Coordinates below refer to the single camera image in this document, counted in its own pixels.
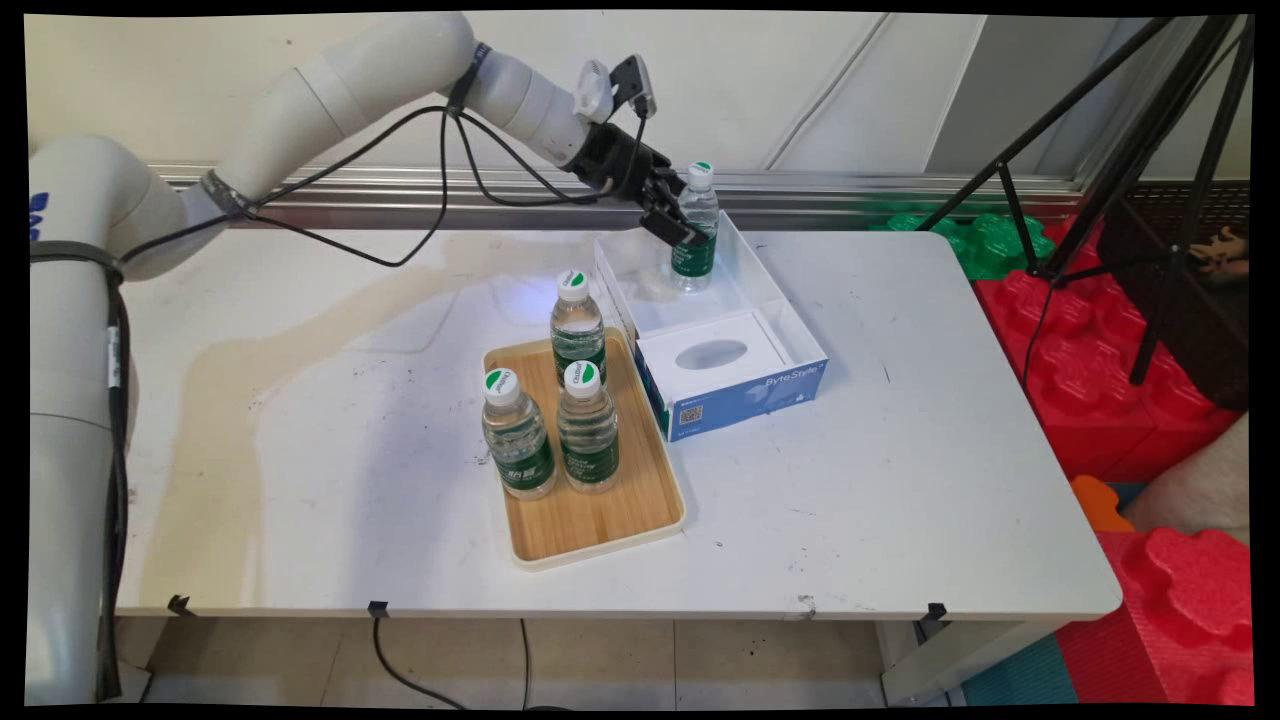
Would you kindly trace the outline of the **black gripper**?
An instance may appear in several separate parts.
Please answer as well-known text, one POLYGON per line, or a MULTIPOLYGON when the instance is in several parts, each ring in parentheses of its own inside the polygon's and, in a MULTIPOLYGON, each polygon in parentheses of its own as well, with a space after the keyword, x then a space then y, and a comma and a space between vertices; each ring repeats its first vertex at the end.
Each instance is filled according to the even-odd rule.
POLYGON ((701 246, 710 236, 677 202, 687 183, 671 160, 612 123, 590 124, 570 173, 596 192, 643 206, 641 228, 671 246, 701 246))

